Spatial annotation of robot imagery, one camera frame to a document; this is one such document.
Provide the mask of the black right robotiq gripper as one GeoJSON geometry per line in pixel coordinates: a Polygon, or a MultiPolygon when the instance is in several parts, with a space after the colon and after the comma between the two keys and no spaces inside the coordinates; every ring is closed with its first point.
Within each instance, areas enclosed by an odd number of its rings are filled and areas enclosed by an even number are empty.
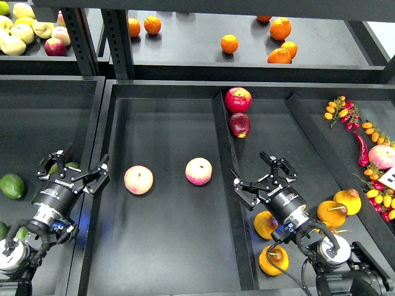
{"type": "Polygon", "coordinates": [[[258,181],[243,181],[235,170],[231,170],[241,203],[250,211],[262,204],[280,224],[305,223],[309,219],[306,201],[289,185],[298,177],[296,170],[285,158],[268,156],[264,151],[259,156],[270,167],[270,174],[258,181]]]}

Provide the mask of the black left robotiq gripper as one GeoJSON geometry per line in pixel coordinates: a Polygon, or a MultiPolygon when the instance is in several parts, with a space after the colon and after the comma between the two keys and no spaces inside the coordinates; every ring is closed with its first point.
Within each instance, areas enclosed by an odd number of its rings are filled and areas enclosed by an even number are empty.
{"type": "Polygon", "coordinates": [[[51,152],[40,161],[36,176],[44,180],[44,184],[31,201],[34,206],[49,207],[63,218],[70,215],[82,192],[94,196],[110,181],[108,154],[87,171],[66,167],[73,148],[73,143],[69,143],[66,148],[51,152]],[[54,164],[57,165],[57,173],[50,174],[54,164]]]}

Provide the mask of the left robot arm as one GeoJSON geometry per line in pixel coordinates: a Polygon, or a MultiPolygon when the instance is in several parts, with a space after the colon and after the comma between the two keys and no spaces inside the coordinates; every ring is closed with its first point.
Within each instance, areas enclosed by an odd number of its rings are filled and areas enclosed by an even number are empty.
{"type": "Polygon", "coordinates": [[[78,223],[71,211],[84,193],[99,195],[110,181],[109,156],[89,170],[66,164],[72,146],[48,154],[39,164],[36,176],[43,186],[34,196],[36,213],[29,220],[15,222],[1,240],[1,280],[3,295],[31,295],[31,281],[44,257],[55,246],[78,235],[78,223]]]}

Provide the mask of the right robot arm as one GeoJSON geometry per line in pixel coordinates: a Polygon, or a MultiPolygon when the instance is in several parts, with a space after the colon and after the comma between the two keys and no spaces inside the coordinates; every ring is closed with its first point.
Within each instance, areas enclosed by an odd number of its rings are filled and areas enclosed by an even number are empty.
{"type": "Polygon", "coordinates": [[[249,210],[264,204],[279,226],[271,232],[274,243],[262,252],[262,260],[286,274],[280,245],[294,242],[315,272],[318,295],[394,295],[394,282],[360,242],[349,244],[321,221],[309,218],[306,202],[290,185],[297,173],[285,158],[260,152],[270,174],[256,182],[241,179],[234,171],[233,185],[249,210]]]}

